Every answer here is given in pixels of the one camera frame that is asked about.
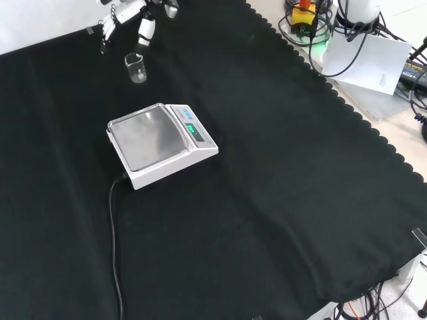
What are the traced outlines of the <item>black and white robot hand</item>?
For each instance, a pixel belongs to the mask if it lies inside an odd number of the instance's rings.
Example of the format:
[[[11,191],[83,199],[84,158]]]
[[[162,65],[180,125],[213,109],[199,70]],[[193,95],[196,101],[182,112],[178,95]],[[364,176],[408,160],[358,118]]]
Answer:
[[[101,53],[105,54],[115,30],[133,21],[141,19],[137,32],[137,44],[134,53],[142,57],[148,50],[156,26],[156,9],[163,6],[166,15],[174,19],[179,11],[177,1],[119,1],[112,4],[110,12],[98,22],[101,29]]]

